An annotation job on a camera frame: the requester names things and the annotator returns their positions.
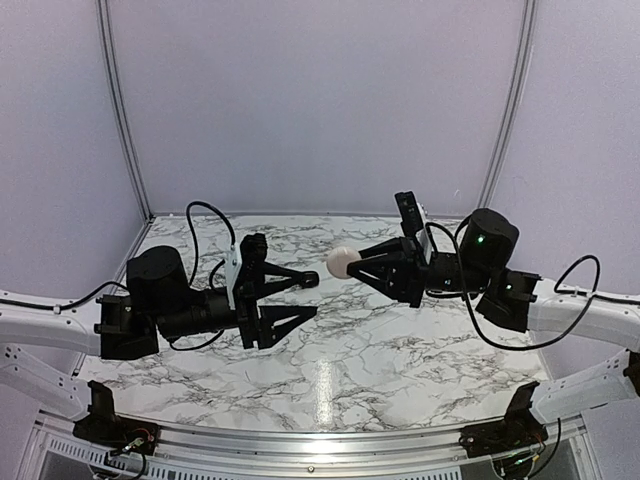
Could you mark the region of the black earbud charging case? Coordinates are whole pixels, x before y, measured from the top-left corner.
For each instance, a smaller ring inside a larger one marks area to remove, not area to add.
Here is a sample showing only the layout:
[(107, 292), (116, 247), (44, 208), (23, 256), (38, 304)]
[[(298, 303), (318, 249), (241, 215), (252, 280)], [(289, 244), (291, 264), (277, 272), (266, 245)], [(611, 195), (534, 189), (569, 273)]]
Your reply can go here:
[(320, 277), (315, 271), (306, 271), (302, 274), (299, 285), (303, 289), (314, 288), (319, 285)]

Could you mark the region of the pink earbud charging case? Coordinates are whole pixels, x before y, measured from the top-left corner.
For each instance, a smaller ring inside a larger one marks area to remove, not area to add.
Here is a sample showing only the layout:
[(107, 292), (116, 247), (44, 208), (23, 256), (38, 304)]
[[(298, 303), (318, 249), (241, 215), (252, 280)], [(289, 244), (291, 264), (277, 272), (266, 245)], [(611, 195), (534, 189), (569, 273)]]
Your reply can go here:
[(335, 278), (345, 280), (349, 278), (348, 266), (361, 259), (359, 252), (349, 246), (339, 246), (332, 249), (326, 259), (326, 268)]

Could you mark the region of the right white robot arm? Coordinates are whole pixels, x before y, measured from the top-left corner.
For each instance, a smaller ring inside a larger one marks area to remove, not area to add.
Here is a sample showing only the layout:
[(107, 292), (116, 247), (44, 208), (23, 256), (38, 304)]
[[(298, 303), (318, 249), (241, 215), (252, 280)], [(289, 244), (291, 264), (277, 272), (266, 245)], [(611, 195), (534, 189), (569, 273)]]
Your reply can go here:
[(345, 273), (390, 299), (416, 308), (424, 294), (462, 299), (471, 321), (484, 318), (510, 331), (547, 331), (558, 339), (576, 334), (616, 344), (621, 352), (578, 373), (518, 388), (495, 438), (515, 448), (547, 424), (588, 409), (639, 396), (639, 300), (569, 287), (515, 271), (507, 263), (518, 229), (491, 209), (477, 209), (450, 234), (451, 253), (437, 250), (432, 230), (416, 208), (402, 213), (399, 238), (359, 251)]

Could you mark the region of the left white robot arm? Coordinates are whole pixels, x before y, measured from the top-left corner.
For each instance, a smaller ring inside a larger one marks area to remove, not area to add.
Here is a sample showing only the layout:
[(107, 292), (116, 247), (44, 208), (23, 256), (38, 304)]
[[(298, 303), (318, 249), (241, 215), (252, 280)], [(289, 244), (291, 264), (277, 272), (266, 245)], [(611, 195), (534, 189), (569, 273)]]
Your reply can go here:
[(106, 445), (125, 438), (126, 423), (115, 413), (111, 390), (95, 381), (76, 384), (47, 364), (25, 360), (21, 345), (54, 347), (103, 360), (131, 361), (155, 355), (159, 342), (174, 343), (201, 334), (219, 336), (236, 329), (246, 349), (269, 349), (313, 318), (309, 306), (259, 306), (259, 300), (292, 287), (314, 288), (319, 276), (271, 264), (264, 235), (246, 236), (224, 260), (226, 284), (197, 290), (190, 286), (178, 250), (161, 245), (130, 259), (126, 293), (101, 295), (67, 304), (42, 305), (1, 295), (4, 379), (47, 404)]

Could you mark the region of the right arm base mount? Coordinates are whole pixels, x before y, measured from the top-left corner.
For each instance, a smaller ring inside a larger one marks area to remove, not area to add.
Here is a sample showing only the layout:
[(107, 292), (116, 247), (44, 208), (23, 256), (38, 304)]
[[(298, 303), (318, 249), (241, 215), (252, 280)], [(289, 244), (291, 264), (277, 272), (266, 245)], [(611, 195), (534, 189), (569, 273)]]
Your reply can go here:
[(502, 418), (460, 430), (459, 445), (469, 458), (524, 448), (548, 439), (544, 424), (531, 412), (533, 393), (539, 385), (534, 381), (520, 386)]

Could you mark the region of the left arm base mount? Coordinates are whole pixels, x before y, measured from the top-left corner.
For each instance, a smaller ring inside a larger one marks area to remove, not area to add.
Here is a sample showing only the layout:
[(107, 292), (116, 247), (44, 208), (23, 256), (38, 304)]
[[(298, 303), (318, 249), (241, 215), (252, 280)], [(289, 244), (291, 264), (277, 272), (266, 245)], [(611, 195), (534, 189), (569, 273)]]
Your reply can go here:
[(116, 453), (128, 451), (144, 455), (155, 452), (159, 425), (118, 415), (112, 391), (105, 385), (89, 381), (90, 400), (87, 413), (74, 422), (73, 436), (110, 447)]

